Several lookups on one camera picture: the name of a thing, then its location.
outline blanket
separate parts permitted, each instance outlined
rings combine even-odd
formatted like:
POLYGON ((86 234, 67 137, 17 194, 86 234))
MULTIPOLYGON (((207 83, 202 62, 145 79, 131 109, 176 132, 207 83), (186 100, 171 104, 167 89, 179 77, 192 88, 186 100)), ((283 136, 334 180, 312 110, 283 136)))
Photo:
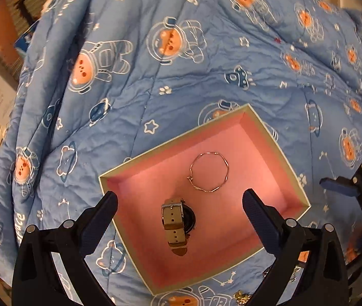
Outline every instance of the blanket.
MULTIPOLYGON (((247 103, 309 197, 300 223, 332 223, 345 250, 362 212, 318 182, 362 163, 362 12, 323 0, 53 0, 0 148, 0 277, 11 284, 29 224, 77 219, 102 197, 100 174, 247 103)), ((237 290, 255 291, 273 260, 261 251, 153 297, 113 225, 86 257, 117 305, 154 306, 229 305, 237 290)))

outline leather strap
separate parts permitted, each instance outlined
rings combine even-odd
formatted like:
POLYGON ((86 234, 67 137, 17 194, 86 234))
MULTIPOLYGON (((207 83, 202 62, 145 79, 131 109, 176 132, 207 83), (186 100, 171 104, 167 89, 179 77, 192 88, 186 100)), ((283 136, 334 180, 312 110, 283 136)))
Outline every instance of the leather strap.
POLYGON ((184 232, 184 215, 182 211, 184 202, 181 198, 171 198, 165 200, 161 206, 165 237, 172 253, 179 256, 186 254, 189 237, 184 232))

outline screw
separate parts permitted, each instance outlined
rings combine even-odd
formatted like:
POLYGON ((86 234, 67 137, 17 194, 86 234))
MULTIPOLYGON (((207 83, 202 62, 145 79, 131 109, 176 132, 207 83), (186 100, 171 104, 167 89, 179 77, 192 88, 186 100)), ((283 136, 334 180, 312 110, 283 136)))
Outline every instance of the screw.
POLYGON ((293 220, 293 219, 287 219, 286 220, 286 224, 291 227, 291 228, 294 228, 296 225, 297 225, 297 222, 296 220, 293 220))
POLYGON ((28 228, 27 228, 27 233, 32 233, 34 232, 36 229, 36 226, 34 226, 33 224, 31 224, 28 228))
POLYGON ((328 223, 325 225, 325 230, 332 233, 334 231, 334 227, 332 224, 328 223))
POLYGON ((70 229, 74 224, 75 222, 73 220, 67 220, 63 222, 63 228, 70 229))

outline wristwatch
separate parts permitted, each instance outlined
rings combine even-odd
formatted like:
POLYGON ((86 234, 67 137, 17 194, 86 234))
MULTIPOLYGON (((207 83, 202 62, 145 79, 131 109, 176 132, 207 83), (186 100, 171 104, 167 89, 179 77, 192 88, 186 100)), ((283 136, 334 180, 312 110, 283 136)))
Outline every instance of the wristwatch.
POLYGON ((188 233, 195 228, 195 214, 180 197, 165 200, 161 212, 168 245, 172 253, 181 257, 187 251, 188 233))

